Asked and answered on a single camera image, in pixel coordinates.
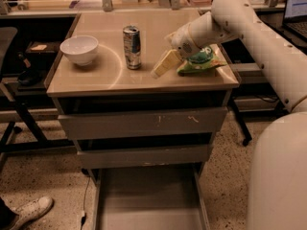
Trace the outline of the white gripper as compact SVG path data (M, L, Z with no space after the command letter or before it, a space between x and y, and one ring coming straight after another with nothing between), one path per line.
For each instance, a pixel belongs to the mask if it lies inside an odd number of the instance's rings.
M166 51L154 66L151 76L155 79L160 78L170 69L179 67L183 62L182 57L188 58L199 52L203 46L203 31L201 26L188 23L168 34L165 39L173 49Z

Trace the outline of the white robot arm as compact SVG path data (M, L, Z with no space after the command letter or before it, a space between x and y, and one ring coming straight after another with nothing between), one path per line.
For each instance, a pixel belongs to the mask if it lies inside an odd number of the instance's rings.
M158 78L202 47L238 38L289 114L259 136L250 165L247 230L307 230L307 56L256 15L248 0L213 0L211 10L169 35Z

